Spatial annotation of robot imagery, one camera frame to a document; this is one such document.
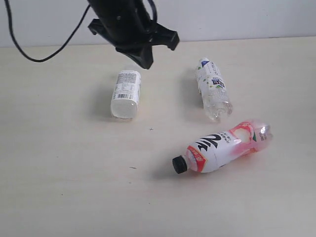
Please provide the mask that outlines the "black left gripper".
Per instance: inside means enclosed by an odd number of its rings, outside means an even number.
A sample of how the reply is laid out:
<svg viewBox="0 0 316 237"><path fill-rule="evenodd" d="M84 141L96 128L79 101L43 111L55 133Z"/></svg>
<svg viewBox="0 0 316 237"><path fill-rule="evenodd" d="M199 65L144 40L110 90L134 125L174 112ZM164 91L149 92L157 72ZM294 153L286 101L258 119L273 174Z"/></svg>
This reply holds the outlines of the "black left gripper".
<svg viewBox="0 0 316 237"><path fill-rule="evenodd" d="M97 19L89 25L91 32L110 42L116 51L133 60L143 69L152 66L152 46L165 45L175 50L179 43L176 31L158 23L154 1L148 4L152 16L142 0L90 0Z"/></svg>

